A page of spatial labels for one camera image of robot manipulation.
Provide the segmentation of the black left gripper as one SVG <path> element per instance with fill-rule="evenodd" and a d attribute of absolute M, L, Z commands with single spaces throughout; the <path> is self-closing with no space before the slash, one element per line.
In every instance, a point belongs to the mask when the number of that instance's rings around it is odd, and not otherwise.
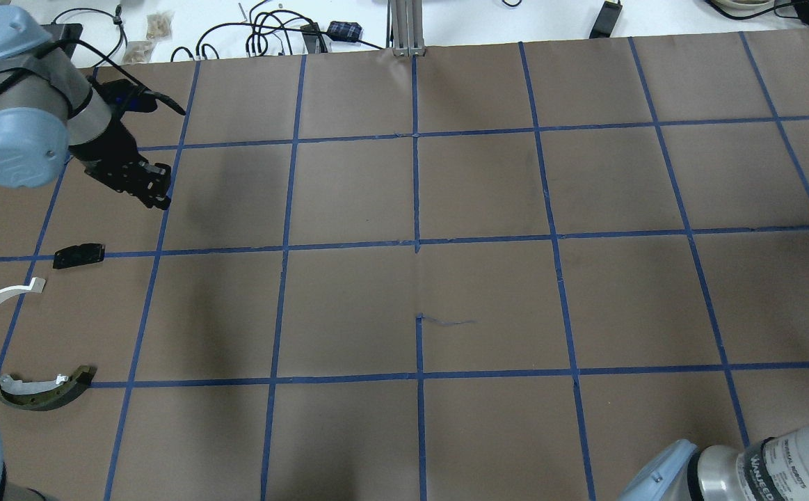
<path fill-rule="evenodd" d="M 140 155 L 134 137 L 120 118 L 111 116 L 101 134 L 71 145 L 70 153 L 82 162 L 85 174 L 113 191 L 130 194 L 149 209 L 165 212 L 171 206 L 171 166 L 149 163 Z"/>

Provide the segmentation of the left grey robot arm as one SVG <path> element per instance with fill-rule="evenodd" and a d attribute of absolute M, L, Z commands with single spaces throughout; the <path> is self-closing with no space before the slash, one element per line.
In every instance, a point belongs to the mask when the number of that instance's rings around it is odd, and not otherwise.
<path fill-rule="evenodd" d="M 184 115 L 171 97 L 123 71 L 121 79 L 99 83 L 83 76 L 66 54 L 73 39 L 56 39 L 23 8 L 0 5 L 0 186 L 36 188 L 57 180 L 68 158 L 89 177 L 126 193 L 147 208 L 167 210 L 172 168 L 139 152 L 123 124 L 131 112 L 153 112 L 165 104 Z M 0 289 L 0 305 L 46 282 L 31 277 Z M 22 411 L 58 409 L 85 393 L 96 370 L 81 365 L 50 381 L 23 381 L 0 374 L 0 402 Z M 45 493 L 9 481 L 0 434 L 0 500 L 45 500 Z"/>

